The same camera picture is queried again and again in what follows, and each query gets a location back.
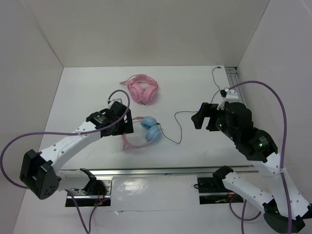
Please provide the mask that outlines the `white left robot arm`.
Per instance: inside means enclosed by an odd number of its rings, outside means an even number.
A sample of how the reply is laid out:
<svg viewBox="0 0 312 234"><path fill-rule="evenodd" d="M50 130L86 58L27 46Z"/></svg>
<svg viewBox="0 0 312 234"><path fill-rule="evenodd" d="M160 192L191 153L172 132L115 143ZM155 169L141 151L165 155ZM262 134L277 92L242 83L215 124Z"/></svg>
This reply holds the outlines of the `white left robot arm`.
<svg viewBox="0 0 312 234"><path fill-rule="evenodd" d="M131 110L115 101L109 109L90 114L71 135L39 152L23 157L20 180L40 199L56 191L75 190L86 195L104 192L103 183L89 170L63 171L62 166L88 145L103 137L133 133Z"/></svg>

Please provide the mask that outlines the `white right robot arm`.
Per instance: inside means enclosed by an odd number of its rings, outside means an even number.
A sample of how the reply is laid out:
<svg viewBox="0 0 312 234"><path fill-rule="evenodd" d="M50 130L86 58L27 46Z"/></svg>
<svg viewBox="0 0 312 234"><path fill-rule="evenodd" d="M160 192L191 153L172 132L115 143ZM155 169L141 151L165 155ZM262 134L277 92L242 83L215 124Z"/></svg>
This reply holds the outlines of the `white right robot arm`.
<svg viewBox="0 0 312 234"><path fill-rule="evenodd" d="M214 188L228 189L251 202L277 233L301 231L304 220L312 216L312 205L298 191L286 169L281 168L281 155L272 137L254 127L251 111L239 102L226 104L224 108L204 102L191 118L196 129L201 129L206 117L209 118L206 129L226 135L258 170L270 191L250 184L228 166L213 173Z"/></svg>

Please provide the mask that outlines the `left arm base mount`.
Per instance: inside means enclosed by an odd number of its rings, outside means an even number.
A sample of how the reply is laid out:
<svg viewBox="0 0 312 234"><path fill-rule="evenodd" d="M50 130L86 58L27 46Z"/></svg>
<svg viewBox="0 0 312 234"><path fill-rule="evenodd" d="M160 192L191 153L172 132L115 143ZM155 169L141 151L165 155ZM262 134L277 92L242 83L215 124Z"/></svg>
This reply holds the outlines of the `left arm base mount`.
<svg viewBox="0 0 312 234"><path fill-rule="evenodd" d="M99 177L92 191L81 189L70 189L70 193L76 200L79 207L94 207L95 205L102 207L111 206L113 178Z"/></svg>

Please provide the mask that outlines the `pink blue cat-ear headphones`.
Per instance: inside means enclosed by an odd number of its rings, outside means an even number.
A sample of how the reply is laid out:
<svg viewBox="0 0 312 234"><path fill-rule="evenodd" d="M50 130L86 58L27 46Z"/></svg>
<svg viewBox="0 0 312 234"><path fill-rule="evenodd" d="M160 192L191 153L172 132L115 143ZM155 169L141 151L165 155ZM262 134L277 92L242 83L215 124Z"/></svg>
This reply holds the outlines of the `pink blue cat-ear headphones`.
<svg viewBox="0 0 312 234"><path fill-rule="evenodd" d="M133 145L127 140L126 135L123 134L121 136L121 139L123 141L123 151L148 147L149 145L157 142L161 138L161 130L155 118L151 116L138 116L133 118L132 121L139 121L140 125L147 130L145 134L146 143L142 145Z"/></svg>

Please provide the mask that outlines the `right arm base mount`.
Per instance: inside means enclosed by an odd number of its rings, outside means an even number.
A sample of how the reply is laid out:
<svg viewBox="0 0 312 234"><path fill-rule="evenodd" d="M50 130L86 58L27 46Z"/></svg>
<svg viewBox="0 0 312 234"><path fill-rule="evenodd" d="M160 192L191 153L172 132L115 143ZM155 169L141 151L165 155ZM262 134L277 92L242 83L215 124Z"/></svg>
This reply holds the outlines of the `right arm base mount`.
<svg viewBox="0 0 312 234"><path fill-rule="evenodd" d="M218 184L213 177L198 177L194 188L198 190L200 205L243 202L242 197Z"/></svg>

